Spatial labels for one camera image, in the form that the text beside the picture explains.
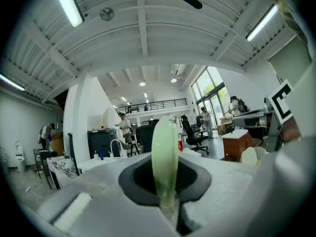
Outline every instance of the person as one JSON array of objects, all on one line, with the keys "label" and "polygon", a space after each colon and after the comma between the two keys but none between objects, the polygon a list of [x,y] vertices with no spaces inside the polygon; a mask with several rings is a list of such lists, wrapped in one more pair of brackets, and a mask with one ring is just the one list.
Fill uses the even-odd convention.
[{"label": "person", "polygon": [[230,114],[231,114],[232,112],[234,112],[235,116],[240,115],[241,112],[240,112],[240,110],[239,110],[239,101],[238,101],[238,99],[237,99],[236,96],[232,96],[232,97],[231,97],[231,103],[232,103],[233,108],[230,109],[230,110],[228,110],[228,112],[229,112]]},{"label": "person", "polygon": [[202,118],[203,118],[203,123],[205,125],[207,135],[209,139],[214,139],[213,138],[213,131],[212,131],[212,121],[211,121],[211,115],[209,112],[206,111],[204,107],[201,108],[202,110]]},{"label": "person", "polygon": [[46,149],[46,140],[47,140],[47,136],[48,134],[50,134],[50,131],[54,129],[55,130],[55,124],[47,124],[44,125],[40,131],[40,142],[41,142],[41,146],[43,147],[43,149]]},{"label": "person", "polygon": [[126,118],[124,113],[120,114],[120,119],[122,120],[119,124],[115,126],[119,126],[119,128],[123,132],[123,138],[125,138],[126,143],[132,143],[132,138],[130,137],[129,129],[131,128],[130,121]]}]

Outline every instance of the backpack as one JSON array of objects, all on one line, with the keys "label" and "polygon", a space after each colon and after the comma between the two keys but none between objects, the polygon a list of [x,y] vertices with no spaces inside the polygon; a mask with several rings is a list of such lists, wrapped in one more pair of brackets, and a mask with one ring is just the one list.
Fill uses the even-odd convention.
[{"label": "backpack", "polygon": [[237,100],[238,100],[238,108],[241,113],[247,113],[250,111],[250,109],[248,108],[248,106],[246,106],[245,102],[243,102],[242,99],[237,99]]}]

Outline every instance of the window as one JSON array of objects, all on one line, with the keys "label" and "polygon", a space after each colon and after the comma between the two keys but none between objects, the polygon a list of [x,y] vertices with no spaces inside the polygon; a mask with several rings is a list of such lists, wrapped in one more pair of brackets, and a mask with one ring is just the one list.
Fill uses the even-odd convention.
[{"label": "window", "polygon": [[200,114],[202,113],[202,110],[201,110],[202,107],[204,107],[204,104],[203,104],[203,102],[200,102],[200,103],[198,104],[198,112],[199,112]]},{"label": "window", "polygon": [[209,74],[211,75],[211,77],[213,79],[215,87],[223,82],[222,77],[218,73],[217,68],[215,68],[215,67],[208,67],[207,70],[209,71]]},{"label": "window", "polygon": [[[222,87],[212,92],[211,96],[208,96],[207,94],[218,85]],[[198,112],[201,114],[201,107],[206,107],[207,111],[211,114],[213,128],[216,128],[216,125],[221,123],[220,118],[231,117],[228,109],[232,108],[232,104],[217,68],[205,68],[201,76],[192,85],[192,90],[196,96]]]},{"label": "window", "polygon": [[199,79],[197,79],[197,83],[203,96],[205,96],[207,93],[214,89],[213,82],[207,70],[205,70],[203,74],[199,77]]},{"label": "window", "polygon": [[231,99],[228,95],[226,87],[220,89],[218,91],[218,95],[222,104],[224,116],[230,118],[231,114],[228,113],[228,109],[232,109],[232,104],[231,104]]},{"label": "window", "polygon": [[194,94],[196,96],[196,100],[201,99],[201,94],[199,93],[197,83],[193,84],[193,91],[194,91]]}]

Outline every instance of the tree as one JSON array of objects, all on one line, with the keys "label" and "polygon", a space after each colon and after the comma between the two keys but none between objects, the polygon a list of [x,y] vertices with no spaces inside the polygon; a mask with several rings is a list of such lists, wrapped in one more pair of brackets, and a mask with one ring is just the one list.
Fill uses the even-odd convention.
[{"label": "tree", "polygon": [[[209,84],[209,85],[205,86],[204,89],[203,89],[203,91],[202,91],[202,92],[203,92],[203,95],[206,95],[207,93],[209,93],[210,91],[212,91],[217,85],[218,85],[218,83],[216,82],[216,83],[215,83],[215,86],[214,86],[213,84]],[[227,93],[227,91],[226,91],[225,89],[220,89],[220,90],[218,91],[218,94],[219,94],[219,97],[220,97],[220,98],[225,97],[226,93]]]}]

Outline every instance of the ceiling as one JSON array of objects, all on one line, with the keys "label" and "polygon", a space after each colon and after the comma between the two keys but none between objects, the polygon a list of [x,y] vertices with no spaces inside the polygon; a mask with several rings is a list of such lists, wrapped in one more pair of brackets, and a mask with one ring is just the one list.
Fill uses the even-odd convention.
[{"label": "ceiling", "polygon": [[[182,0],[77,1],[85,21],[76,28],[58,0],[31,1],[2,54],[0,71],[42,103],[56,105],[53,98],[85,69],[109,98],[124,94],[132,103],[144,90],[180,89],[198,63],[242,72],[287,28],[276,15],[245,39],[275,0],[200,0],[201,10]],[[105,7],[115,12],[109,22],[100,18]],[[182,73],[171,83],[179,64]]]}]

